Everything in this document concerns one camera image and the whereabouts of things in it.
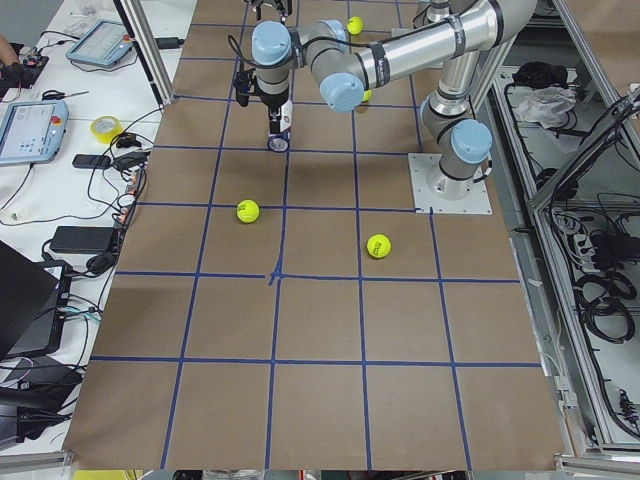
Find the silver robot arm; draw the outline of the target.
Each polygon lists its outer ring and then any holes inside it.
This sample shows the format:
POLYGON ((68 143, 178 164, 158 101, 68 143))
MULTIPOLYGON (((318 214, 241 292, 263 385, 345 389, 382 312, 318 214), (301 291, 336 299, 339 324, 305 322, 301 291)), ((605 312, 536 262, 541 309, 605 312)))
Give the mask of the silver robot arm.
POLYGON ((263 21, 251 37, 252 59, 234 78, 236 101, 247 106, 255 96, 267 106, 274 151, 288 145, 281 137, 282 108, 289 99, 290 74, 307 67, 326 104, 350 112, 368 90, 423 70, 442 66, 435 91, 421 106, 421 118, 442 155, 429 170, 429 188, 439 197, 459 200, 479 181, 477 171, 492 146, 488 127, 470 115, 469 92, 479 55, 513 39, 532 17, 533 1, 432 1, 427 19, 404 34, 348 52, 338 20, 287 27, 263 21))

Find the metal base plate arm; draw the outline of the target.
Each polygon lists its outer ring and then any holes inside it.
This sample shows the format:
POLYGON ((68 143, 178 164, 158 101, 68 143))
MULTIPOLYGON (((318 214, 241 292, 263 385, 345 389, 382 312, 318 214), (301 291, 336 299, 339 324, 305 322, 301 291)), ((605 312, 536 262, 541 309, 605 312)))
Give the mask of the metal base plate arm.
POLYGON ((409 153, 414 210, 421 214, 491 215, 492 207, 480 166, 467 180, 453 180, 440 169, 440 154, 409 153))

